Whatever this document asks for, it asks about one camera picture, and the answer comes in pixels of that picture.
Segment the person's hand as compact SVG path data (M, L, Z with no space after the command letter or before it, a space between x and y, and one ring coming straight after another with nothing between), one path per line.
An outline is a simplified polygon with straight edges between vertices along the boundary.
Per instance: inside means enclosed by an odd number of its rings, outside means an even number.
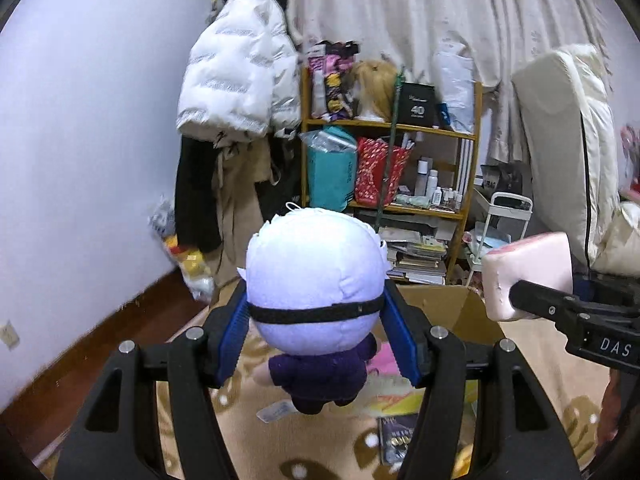
M620 413L622 412L622 397L620 396L620 372L610 370L610 381L605 389L599 425L597 429L598 447L600 453L608 442L614 440L617 434Z

